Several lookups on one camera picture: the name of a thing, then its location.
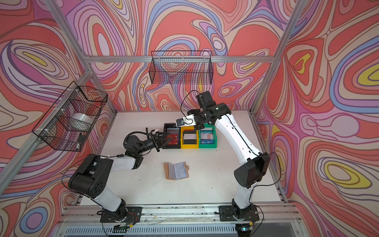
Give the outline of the red VIP cards stack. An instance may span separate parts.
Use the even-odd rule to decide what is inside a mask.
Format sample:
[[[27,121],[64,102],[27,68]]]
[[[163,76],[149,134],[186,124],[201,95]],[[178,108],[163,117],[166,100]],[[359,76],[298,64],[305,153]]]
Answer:
[[[170,133],[172,140],[170,143],[168,143],[168,146],[176,146],[179,145],[179,140],[180,140],[180,129],[177,127],[173,128],[168,128],[167,132]]]

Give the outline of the white roll in basket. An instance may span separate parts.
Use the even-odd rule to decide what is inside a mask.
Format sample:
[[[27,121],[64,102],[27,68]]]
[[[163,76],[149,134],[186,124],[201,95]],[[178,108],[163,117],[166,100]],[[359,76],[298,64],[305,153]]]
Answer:
[[[71,128],[74,131],[88,131],[93,123],[93,119],[82,113],[74,113],[69,121]]]

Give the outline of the tan leather card holder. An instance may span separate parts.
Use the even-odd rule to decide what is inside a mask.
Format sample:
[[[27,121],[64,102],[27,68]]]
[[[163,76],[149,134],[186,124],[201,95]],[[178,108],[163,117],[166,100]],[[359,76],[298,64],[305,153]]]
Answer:
[[[189,178],[189,167],[186,162],[163,163],[166,180],[182,180]]]

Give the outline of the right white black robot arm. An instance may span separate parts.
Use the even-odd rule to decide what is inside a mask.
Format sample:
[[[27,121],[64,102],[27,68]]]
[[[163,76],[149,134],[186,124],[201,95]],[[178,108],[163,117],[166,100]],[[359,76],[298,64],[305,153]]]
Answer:
[[[183,117],[185,126],[192,126],[195,130],[205,128],[205,125],[213,125],[227,139],[241,164],[234,171],[238,183],[237,193],[232,199],[231,214],[219,214],[222,217],[233,217],[243,220],[253,211],[251,197],[254,188],[265,176],[270,163],[270,155],[261,153],[247,138],[237,124],[231,110],[225,103],[217,104],[210,92],[206,91],[196,95],[199,109],[188,111]]]

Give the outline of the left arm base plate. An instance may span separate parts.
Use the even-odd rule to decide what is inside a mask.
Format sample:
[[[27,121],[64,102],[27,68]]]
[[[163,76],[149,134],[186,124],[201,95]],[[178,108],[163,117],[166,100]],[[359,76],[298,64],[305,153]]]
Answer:
[[[141,206],[121,207],[116,212],[103,209],[101,211],[101,223],[129,223],[140,222],[143,208]]]

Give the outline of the black plastic bin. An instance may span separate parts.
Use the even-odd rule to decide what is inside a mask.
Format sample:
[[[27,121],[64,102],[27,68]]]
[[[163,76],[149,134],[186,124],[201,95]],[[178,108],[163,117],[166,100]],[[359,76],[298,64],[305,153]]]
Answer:
[[[167,139],[169,142],[165,145],[164,149],[180,149],[181,148],[181,128],[177,127],[174,123],[165,123],[164,132],[167,132]]]

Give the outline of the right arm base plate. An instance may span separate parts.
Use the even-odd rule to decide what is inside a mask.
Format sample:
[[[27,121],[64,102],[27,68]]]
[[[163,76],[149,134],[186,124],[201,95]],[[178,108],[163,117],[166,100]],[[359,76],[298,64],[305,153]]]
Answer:
[[[257,206],[252,204],[245,209],[240,209],[236,205],[221,205],[215,214],[219,215],[222,222],[249,221],[255,223],[260,220]]]

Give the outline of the blue cards stack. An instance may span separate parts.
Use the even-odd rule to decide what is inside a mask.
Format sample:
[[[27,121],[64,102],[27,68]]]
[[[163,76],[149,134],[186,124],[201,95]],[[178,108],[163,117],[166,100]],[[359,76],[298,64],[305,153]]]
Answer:
[[[200,144],[214,144],[214,136],[212,129],[202,129],[199,135]]]

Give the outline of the white black cards stack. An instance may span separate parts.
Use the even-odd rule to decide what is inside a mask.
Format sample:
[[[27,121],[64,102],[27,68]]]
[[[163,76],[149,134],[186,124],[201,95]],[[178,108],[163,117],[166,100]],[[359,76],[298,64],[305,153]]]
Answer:
[[[184,145],[195,145],[195,144],[197,144],[197,131],[196,130],[185,130],[183,132],[183,144]]]

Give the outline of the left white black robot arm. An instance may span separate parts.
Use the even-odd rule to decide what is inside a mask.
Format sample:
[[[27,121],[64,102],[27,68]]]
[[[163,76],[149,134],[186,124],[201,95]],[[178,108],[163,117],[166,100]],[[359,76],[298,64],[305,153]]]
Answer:
[[[109,175],[115,171],[138,169],[145,154],[152,150],[159,152],[171,140],[168,132],[133,131],[123,141],[123,154],[87,156],[71,176],[68,188],[102,207],[101,222],[125,223],[131,217],[131,223],[136,223],[138,217],[127,209],[125,200],[107,187]]]

